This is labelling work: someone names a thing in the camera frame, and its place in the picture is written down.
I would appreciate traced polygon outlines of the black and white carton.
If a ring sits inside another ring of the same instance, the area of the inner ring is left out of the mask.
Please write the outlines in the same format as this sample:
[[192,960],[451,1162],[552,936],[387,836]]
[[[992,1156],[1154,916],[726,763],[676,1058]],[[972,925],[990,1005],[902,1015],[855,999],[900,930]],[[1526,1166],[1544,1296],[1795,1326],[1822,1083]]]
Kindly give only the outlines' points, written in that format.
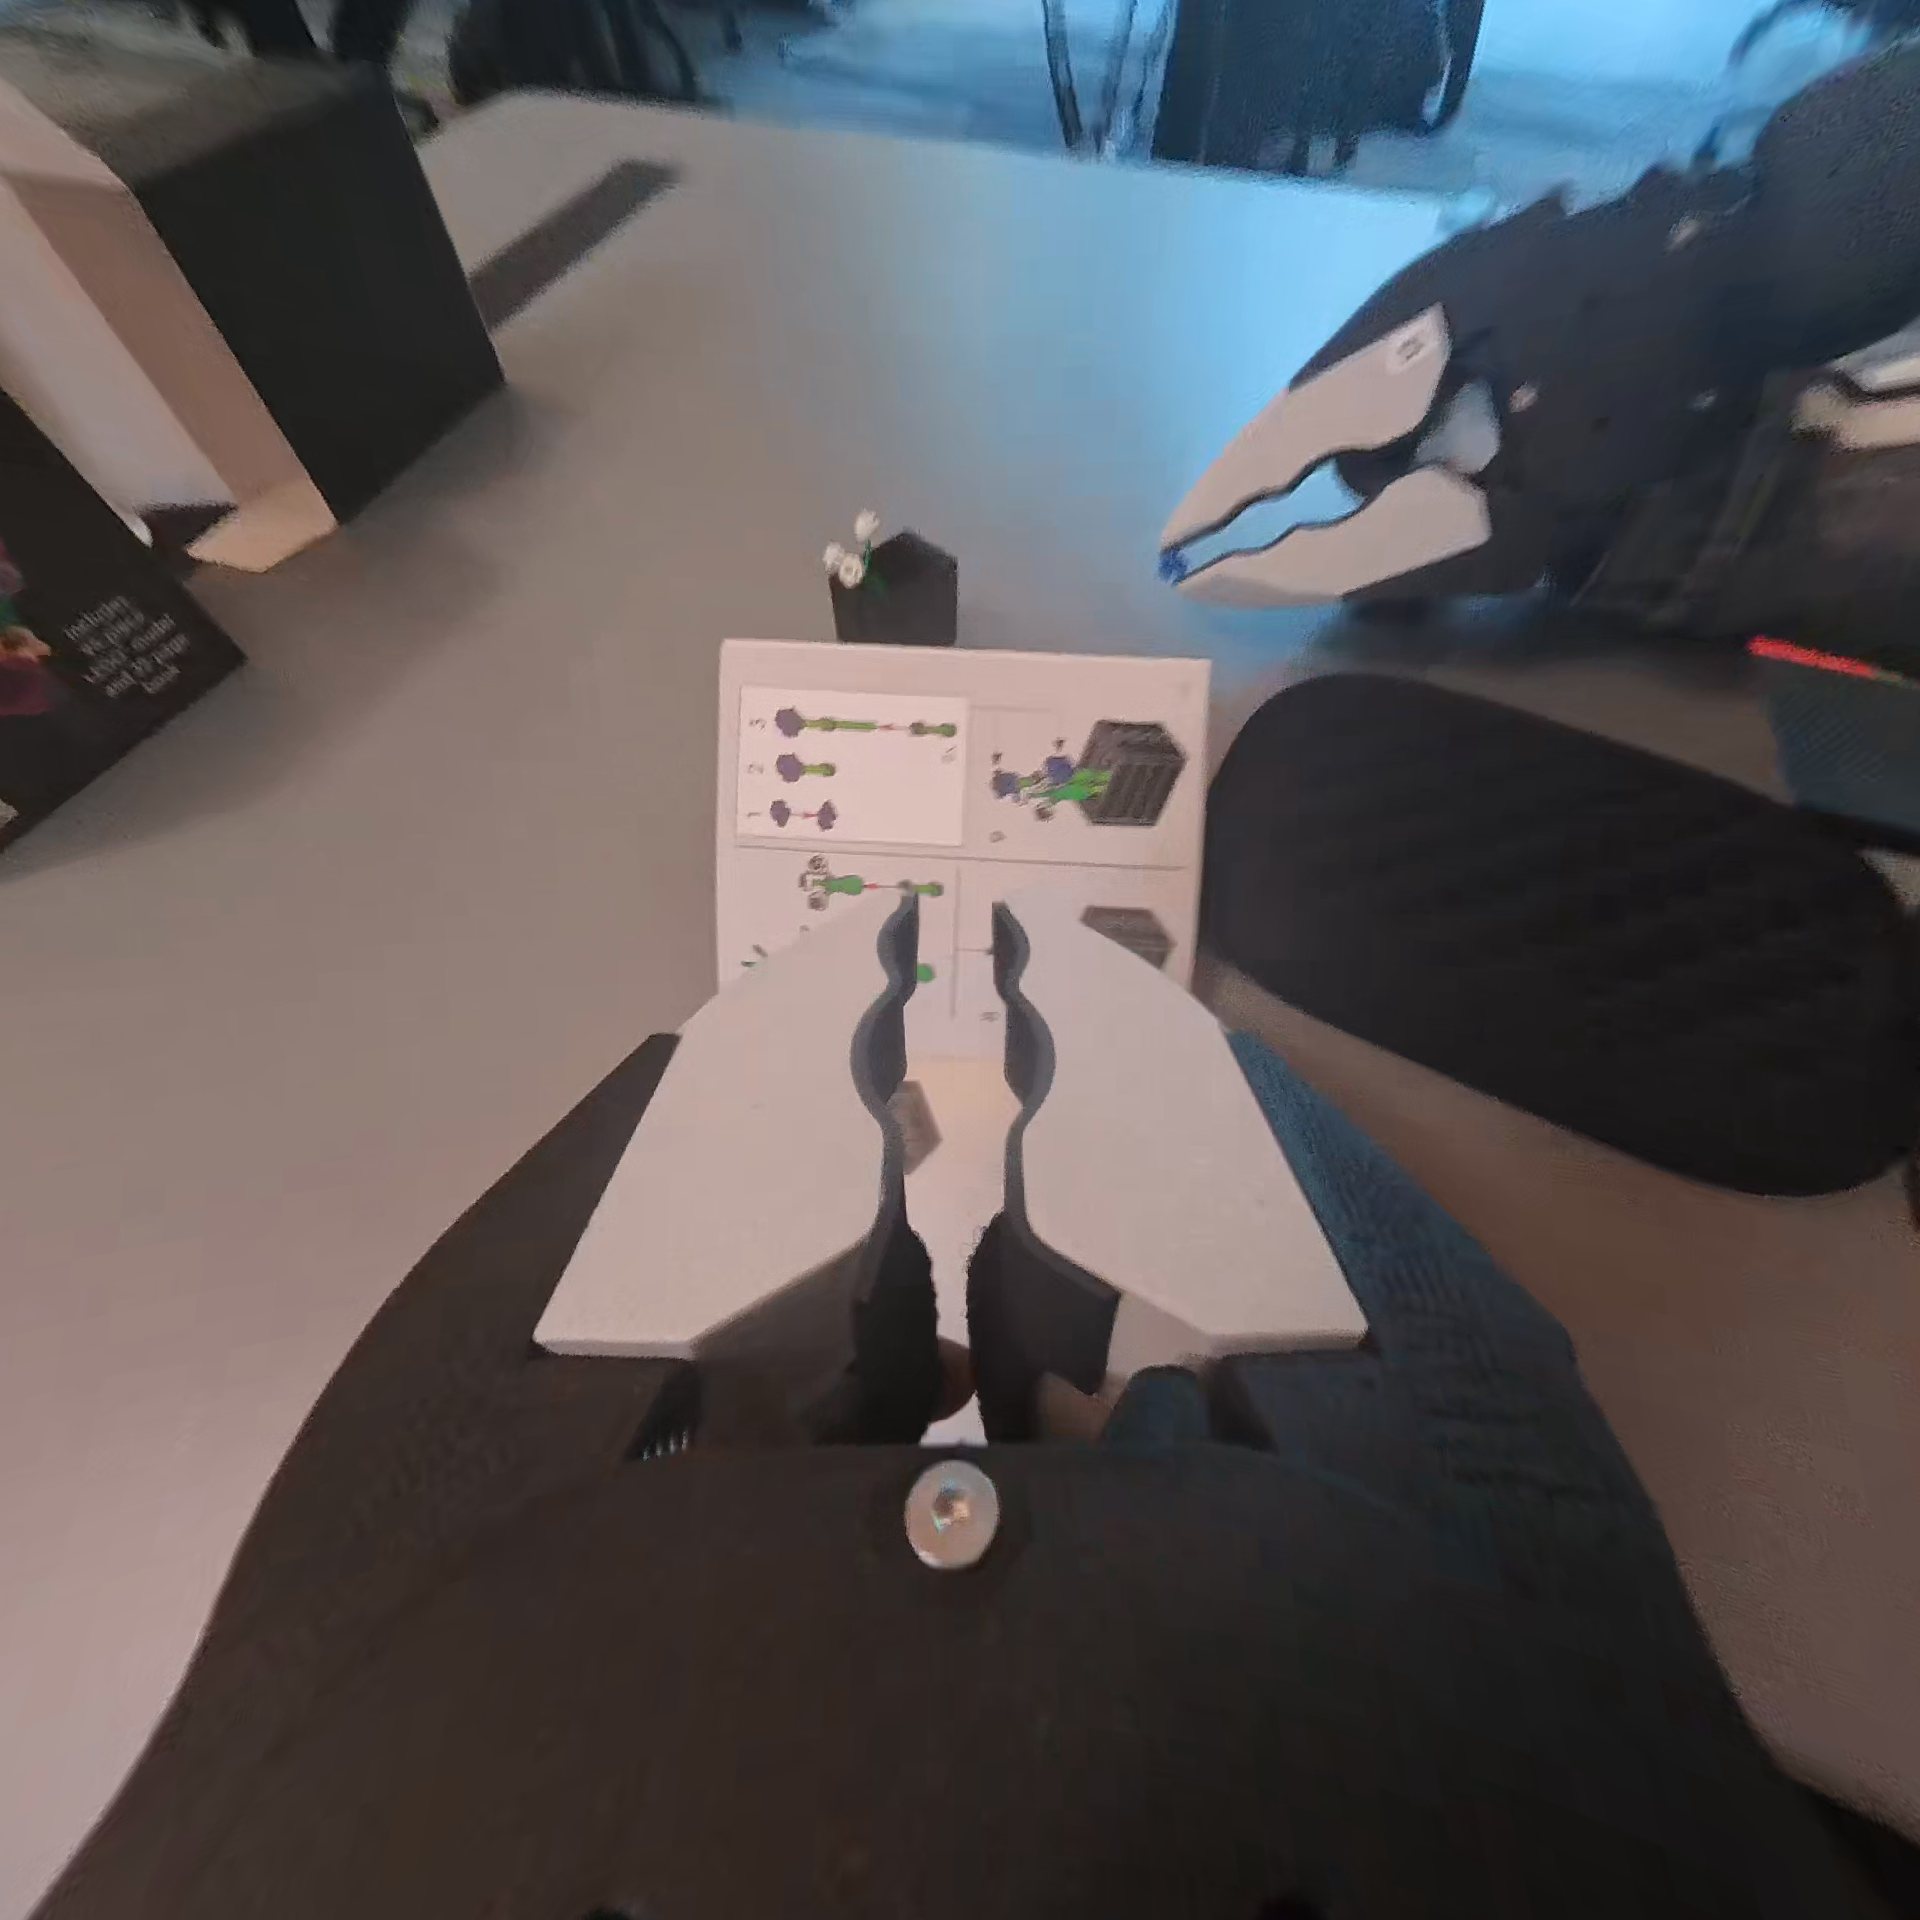
[[150,547],[266,573],[502,383],[390,87],[198,66],[4,85],[4,396]]

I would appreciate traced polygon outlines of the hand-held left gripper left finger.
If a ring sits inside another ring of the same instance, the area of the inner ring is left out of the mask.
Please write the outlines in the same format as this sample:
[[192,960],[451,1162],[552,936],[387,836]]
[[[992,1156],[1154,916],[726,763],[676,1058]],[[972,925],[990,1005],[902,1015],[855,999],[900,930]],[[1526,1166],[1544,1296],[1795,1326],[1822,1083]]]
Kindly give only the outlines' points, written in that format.
[[686,1020],[541,1352],[667,1370],[686,1429],[928,1429],[941,1340],[906,1204],[920,909],[869,895]]

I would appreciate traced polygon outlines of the lego instruction booklet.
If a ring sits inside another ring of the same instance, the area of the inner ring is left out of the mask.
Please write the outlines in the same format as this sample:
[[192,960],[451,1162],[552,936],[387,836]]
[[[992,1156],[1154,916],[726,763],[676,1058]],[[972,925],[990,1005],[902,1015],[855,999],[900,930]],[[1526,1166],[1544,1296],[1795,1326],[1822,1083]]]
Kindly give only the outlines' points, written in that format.
[[992,909],[1026,891],[1191,986],[1208,663],[724,639],[715,720],[719,987],[910,895],[908,1047],[964,1058],[1002,1030]]

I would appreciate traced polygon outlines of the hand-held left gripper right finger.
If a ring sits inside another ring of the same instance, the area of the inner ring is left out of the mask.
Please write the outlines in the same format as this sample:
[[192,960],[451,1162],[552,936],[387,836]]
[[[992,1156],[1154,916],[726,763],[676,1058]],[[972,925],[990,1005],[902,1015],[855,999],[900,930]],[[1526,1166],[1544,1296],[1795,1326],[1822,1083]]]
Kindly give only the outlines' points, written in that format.
[[1066,899],[992,909],[1002,1197],[967,1278],[988,1435],[1154,1370],[1358,1352],[1368,1320],[1212,1013]]

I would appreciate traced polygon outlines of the black office chair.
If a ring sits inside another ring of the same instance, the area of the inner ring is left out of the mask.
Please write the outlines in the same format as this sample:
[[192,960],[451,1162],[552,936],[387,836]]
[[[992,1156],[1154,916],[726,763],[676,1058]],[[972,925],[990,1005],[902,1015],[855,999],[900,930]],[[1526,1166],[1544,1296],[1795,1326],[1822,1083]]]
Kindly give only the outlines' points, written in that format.
[[703,107],[686,38],[661,2],[455,4],[438,92],[478,107],[509,92],[559,92]]
[[1039,4],[1069,154],[1344,176],[1366,136],[1443,134],[1472,83],[1484,2],[1118,4],[1093,104],[1069,6]]

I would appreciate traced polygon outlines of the black lego crate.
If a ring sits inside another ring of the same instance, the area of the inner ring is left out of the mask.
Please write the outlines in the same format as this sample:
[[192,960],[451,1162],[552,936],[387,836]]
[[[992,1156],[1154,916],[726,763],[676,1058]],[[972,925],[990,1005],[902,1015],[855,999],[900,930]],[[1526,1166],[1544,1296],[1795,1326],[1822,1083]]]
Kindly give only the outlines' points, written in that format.
[[880,540],[877,591],[831,586],[831,631],[838,642],[948,650],[958,635],[958,564],[914,531]]

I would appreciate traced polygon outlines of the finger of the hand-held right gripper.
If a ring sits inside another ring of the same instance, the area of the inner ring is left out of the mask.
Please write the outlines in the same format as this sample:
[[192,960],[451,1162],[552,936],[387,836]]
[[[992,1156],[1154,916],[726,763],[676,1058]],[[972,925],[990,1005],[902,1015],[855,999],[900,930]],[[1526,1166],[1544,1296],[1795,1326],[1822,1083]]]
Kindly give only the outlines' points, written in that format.
[[1460,559],[1491,535],[1485,494],[1424,466],[1339,518],[1298,522],[1270,544],[1181,570],[1172,586],[1208,605],[1325,605]]
[[1392,448],[1414,434],[1434,413],[1450,358],[1447,311],[1430,303],[1333,366],[1298,374],[1197,475],[1159,547],[1218,535],[1336,455]]

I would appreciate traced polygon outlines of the teal cloth with red stripe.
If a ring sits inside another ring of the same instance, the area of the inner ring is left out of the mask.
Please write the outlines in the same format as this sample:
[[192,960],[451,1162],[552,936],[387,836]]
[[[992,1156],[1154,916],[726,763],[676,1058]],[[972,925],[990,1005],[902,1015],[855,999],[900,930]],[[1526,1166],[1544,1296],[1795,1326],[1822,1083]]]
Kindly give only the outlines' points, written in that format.
[[1775,637],[1746,655],[1791,802],[1855,847],[1915,856],[1915,674]]

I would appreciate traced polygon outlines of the black lego packaging box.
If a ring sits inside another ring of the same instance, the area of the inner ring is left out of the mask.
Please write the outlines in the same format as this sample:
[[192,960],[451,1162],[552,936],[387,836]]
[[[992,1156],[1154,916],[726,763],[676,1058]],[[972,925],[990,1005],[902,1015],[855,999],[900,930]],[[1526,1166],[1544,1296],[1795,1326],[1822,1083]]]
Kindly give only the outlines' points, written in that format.
[[2,397],[2,845],[244,663],[173,571]]

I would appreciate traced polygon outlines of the person's right forearm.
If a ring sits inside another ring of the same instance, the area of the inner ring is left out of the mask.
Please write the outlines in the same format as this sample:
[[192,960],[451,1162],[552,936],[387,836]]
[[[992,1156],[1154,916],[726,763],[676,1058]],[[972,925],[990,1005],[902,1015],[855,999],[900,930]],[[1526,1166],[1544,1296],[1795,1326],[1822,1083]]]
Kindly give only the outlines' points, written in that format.
[[1797,92],[1750,160],[1768,314],[1790,364],[1830,364],[1915,320],[1915,36]]

